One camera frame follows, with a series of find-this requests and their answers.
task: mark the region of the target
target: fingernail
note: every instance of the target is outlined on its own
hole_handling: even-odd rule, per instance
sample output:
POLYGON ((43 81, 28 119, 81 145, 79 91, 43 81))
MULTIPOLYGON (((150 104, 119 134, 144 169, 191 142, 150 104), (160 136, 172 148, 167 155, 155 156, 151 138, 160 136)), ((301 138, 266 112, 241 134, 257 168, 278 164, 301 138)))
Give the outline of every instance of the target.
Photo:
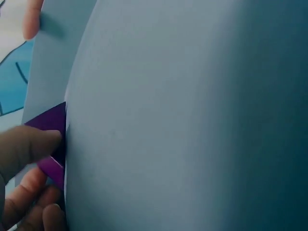
POLYGON ((58 130, 47 130, 47 131, 45 131, 45 133, 50 135, 50 136, 56 136, 56 137, 61 136, 61 132, 58 131, 58 130))
POLYGON ((54 206, 57 206, 59 209, 61 209, 60 206, 59 206, 58 204, 53 204, 53 205, 54 205, 54 206))

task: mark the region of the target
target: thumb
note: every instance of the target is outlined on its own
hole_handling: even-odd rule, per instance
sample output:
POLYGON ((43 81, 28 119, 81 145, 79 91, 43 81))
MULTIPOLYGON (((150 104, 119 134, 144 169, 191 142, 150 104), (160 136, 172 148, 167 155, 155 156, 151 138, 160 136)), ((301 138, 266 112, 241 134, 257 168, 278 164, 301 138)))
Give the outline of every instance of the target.
POLYGON ((0 133, 0 174, 5 183, 26 165, 50 156, 61 142, 59 131, 18 126, 0 133))

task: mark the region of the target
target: folded paper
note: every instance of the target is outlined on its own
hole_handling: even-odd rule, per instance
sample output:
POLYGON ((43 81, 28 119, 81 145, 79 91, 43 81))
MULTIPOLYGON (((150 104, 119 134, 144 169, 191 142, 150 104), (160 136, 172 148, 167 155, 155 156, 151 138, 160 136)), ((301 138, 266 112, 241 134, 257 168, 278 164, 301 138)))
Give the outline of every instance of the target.
POLYGON ((63 139, 59 148, 52 154, 52 156, 39 161, 38 167, 62 190, 64 188, 65 166, 65 121, 66 103, 64 102, 25 123, 25 125, 40 130, 60 131, 63 139))

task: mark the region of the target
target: purple paper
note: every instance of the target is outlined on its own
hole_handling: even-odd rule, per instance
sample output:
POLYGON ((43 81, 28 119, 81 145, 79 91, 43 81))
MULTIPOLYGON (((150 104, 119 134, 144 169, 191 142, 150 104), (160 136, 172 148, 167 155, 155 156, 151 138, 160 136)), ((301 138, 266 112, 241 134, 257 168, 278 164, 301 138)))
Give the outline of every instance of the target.
POLYGON ((25 125, 40 130, 58 130, 62 135, 59 148, 46 159, 38 162, 38 167, 48 176, 60 189, 64 188, 64 166, 65 166, 65 132, 66 132, 66 103, 63 102, 52 109, 31 119, 25 125))

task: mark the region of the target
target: hand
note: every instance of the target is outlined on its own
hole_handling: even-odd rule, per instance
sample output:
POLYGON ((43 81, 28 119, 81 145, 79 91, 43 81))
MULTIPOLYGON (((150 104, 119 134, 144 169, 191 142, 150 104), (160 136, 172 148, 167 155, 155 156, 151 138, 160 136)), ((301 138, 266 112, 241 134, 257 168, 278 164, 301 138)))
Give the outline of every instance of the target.
POLYGON ((39 15, 44 0, 28 0, 23 24, 26 40, 32 39, 39 30, 39 15))
POLYGON ((18 231, 66 230, 64 213, 54 204, 60 198, 60 191, 45 186, 47 177, 39 168, 30 170, 4 199, 7 182, 27 164, 51 155, 60 141, 58 131, 26 126, 0 133, 0 230, 9 230, 20 221, 18 231))

